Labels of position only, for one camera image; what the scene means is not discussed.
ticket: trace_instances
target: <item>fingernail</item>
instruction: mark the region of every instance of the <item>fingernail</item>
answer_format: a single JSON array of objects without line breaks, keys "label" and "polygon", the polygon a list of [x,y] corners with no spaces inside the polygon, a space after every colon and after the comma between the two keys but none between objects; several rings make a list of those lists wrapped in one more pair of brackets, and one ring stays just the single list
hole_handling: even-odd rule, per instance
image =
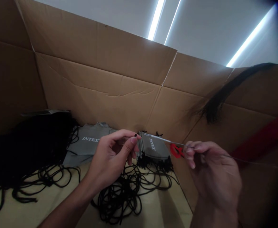
[{"label": "fingernail", "polygon": [[130,142],[131,142],[132,144],[135,144],[135,143],[137,142],[137,137],[131,137],[131,138],[130,138]]},{"label": "fingernail", "polygon": [[192,154],[194,151],[191,148],[187,148],[185,152],[188,153],[188,154],[190,154],[190,153]]}]

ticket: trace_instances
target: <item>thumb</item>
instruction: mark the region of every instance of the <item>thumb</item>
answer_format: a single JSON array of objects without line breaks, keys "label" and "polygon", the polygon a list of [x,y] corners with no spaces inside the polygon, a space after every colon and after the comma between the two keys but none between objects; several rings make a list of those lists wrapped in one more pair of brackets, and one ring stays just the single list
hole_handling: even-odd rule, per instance
[{"label": "thumb", "polygon": [[137,144],[137,137],[129,138],[123,145],[121,151],[117,154],[117,156],[121,157],[121,159],[126,160],[129,153],[133,150],[135,145]]}]

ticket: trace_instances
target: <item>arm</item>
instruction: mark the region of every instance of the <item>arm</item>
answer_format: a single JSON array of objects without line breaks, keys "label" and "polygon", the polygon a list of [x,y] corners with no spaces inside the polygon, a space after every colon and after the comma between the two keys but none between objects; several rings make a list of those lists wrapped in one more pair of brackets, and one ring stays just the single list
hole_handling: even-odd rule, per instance
[{"label": "arm", "polygon": [[75,227],[96,194],[94,184],[84,178],[39,227]]},{"label": "arm", "polygon": [[190,228],[225,228],[237,227],[237,225],[237,210],[223,211],[216,208],[210,202],[205,201],[202,197],[198,198]]},{"label": "arm", "polygon": [[75,227],[94,196],[117,180],[126,160],[131,165],[132,157],[139,151],[137,139],[140,138],[135,132],[127,130],[102,137],[87,174],[39,228]]},{"label": "arm", "polygon": [[237,227],[242,186],[237,163],[213,142],[187,145],[192,148],[184,147],[185,157],[199,193],[190,227]]}]

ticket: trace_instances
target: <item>intex logo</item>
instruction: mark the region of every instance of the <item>intex logo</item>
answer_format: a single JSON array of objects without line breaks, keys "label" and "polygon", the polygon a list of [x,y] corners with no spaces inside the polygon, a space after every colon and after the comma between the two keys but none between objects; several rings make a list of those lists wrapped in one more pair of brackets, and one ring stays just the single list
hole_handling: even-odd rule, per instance
[{"label": "intex logo", "polygon": [[82,140],[86,140],[86,141],[92,141],[92,142],[98,142],[99,139],[94,139],[94,138],[88,138],[88,137],[83,137]]},{"label": "intex logo", "polygon": [[151,142],[151,148],[152,148],[154,151],[156,151],[155,146],[154,146],[154,143],[152,142],[152,139],[149,139],[149,141]]}]

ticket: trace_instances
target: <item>forearm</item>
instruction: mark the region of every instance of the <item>forearm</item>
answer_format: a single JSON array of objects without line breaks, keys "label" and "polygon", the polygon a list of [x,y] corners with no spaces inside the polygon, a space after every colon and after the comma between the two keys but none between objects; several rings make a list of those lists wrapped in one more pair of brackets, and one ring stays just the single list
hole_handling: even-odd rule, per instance
[{"label": "forearm", "polygon": [[44,227],[75,227],[96,192],[85,178],[73,192],[39,225]]},{"label": "forearm", "polygon": [[237,227],[238,215],[237,209],[220,210],[213,206],[212,203],[206,202],[203,198],[199,197],[190,228],[225,228]]}]

